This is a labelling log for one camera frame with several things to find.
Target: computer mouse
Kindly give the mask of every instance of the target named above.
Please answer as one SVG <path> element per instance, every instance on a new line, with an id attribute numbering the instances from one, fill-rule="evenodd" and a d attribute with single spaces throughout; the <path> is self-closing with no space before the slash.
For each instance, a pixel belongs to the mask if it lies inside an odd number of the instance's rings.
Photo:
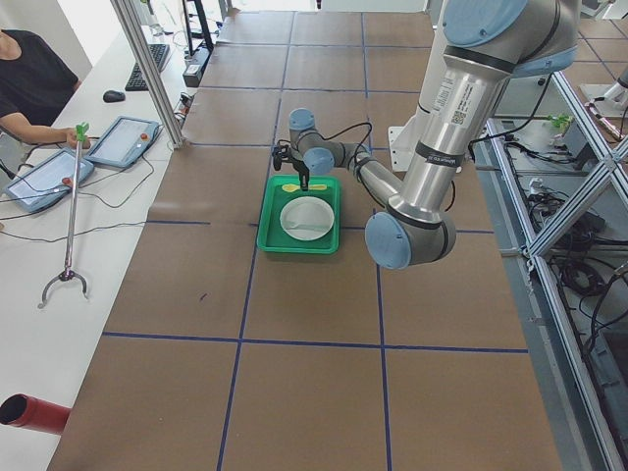
<path id="1" fill-rule="evenodd" d="M 107 90 L 102 95 L 102 99 L 105 103 L 115 103 L 116 101 L 125 101 L 127 96 L 123 91 Z"/>

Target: yellow spoon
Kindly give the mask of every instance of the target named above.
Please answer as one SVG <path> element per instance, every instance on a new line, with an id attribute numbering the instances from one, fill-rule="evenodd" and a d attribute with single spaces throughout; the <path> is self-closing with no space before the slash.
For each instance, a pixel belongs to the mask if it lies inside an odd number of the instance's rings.
<path id="1" fill-rule="evenodd" d="M 311 184 L 308 188 L 322 190 L 322 189 L 327 189 L 327 185 L 326 184 Z M 293 191 L 297 191 L 298 189 L 301 189 L 301 187 L 298 184 L 286 183 L 282 185 L 282 190 L 287 191 L 288 193 L 292 193 Z"/>

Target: white desk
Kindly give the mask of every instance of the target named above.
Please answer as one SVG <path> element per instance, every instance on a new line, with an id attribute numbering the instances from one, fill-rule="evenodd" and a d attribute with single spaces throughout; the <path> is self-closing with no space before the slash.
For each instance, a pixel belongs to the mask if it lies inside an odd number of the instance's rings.
<path id="1" fill-rule="evenodd" d="M 180 93 L 189 90 L 182 77 L 183 53 L 174 45 L 171 50 L 161 77 L 174 107 Z M 102 101 L 105 90 L 124 89 L 133 63 L 127 40 L 120 35 L 55 126 L 73 127 L 87 121 L 89 134 L 100 135 L 120 115 L 159 121 L 147 91 L 127 92 L 126 101 L 119 103 Z M 29 162 L 38 163 L 51 152 L 38 150 Z M 155 167 L 154 175 L 120 209 L 108 208 L 90 196 L 80 196 L 77 232 L 144 221 L 171 152 L 168 136 L 162 132 L 145 155 Z M 139 160 L 128 171 L 85 191 L 117 204 L 149 170 Z M 86 183 L 111 173 L 96 168 Z M 28 237 L 64 236 L 69 213 L 70 199 L 66 196 L 43 213 L 5 221 L 5 231 Z M 23 213 L 14 203 L 0 204 L 0 218 L 19 214 Z M 25 393 L 72 406 L 140 234 L 141 226 L 78 236 L 73 268 L 87 279 L 89 300 L 83 298 L 78 280 L 56 283 L 43 310 L 37 309 L 37 303 L 46 283 L 63 271 L 65 242 L 31 242 L 0 235 L 0 401 L 14 393 Z M 58 441 L 56 436 L 0 426 L 0 469 L 41 471 L 47 467 Z"/>

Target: table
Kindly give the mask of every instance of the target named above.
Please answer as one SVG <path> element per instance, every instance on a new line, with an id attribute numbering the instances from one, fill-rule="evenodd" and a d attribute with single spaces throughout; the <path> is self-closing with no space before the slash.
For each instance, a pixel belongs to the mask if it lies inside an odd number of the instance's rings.
<path id="1" fill-rule="evenodd" d="M 173 53 L 161 77 L 173 107 L 185 88 L 183 52 Z M 127 92 L 126 101 L 104 103 L 107 89 L 123 90 L 134 58 L 120 35 L 96 64 L 56 121 L 72 127 L 87 121 L 89 135 L 100 135 L 120 115 L 159 121 L 149 93 Z M 38 150 L 29 162 L 44 160 L 52 150 Z M 120 209 L 110 209 L 90 196 L 78 199 L 77 232 L 120 223 L 143 223 L 171 157 L 168 137 L 162 132 L 146 153 L 154 166 L 152 175 Z M 122 201 L 150 171 L 139 160 L 128 171 L 85 191 L 97 193 L 111 203 Z M 98 168 L 92 180 L 113 173 Z M 5 231 L 29 237 L 56 238 L 68 231 L 70 199 L 51 209 L 23 219 L 4 222 Z M 0 205 L 0 218 L 22 214 L 13 203 Z M 88 283 L 85 300 L 79 281 L 55 284 L 43 310 L 37 309 L 45 284 L 63 269 L 65 243 L 29 242 L 0 235 L 0 280 L 4 306 L 0 314 L 0 397 L 27 393 L 72 406 L 102 327 L 129 265 L 141 234 L 141 225 L 81 235 L 75 242 L 74 268 Z M 58 437 L 11 427 L 0 428 L 0 467 L 20 471 L 44 469 Z"/>
<path id="2" fill-rule="evenodd" d="M 473 166 L 441 262 L 377 267 L 374 205 L 340 170 L 337 253 L 255 245 L 288 112 L 368 119 L 386 162 L 429 19 L 241 13 L 222 38 L 49 469 L 558 469 Z"/>

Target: keyboard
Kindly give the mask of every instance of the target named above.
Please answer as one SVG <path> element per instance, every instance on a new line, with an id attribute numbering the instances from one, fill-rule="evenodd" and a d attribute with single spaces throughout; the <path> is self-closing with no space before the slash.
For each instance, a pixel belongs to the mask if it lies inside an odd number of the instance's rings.
<path id="1" fill-rule="evenodd" d="M 153 56 L 155 61 L 155 65 L 159 72 L 163 71 L 166 67 L 166 59 L 168 59 L 168 51 L 170 51 L 170 46 L 168 44 L 148 44 L 148 49 L 150 49 L 150 55 Z M 141 74 L 141 70 L 139 69 L 139 64 L 135 63 L 133 66 L 133 70 L 131 71 L 131 76 L 127 81 L 127 85 L 125 86 L 126 91 L 143 91 L 147 90 L 148 85 L 146 85 L 146 81 Z"/>

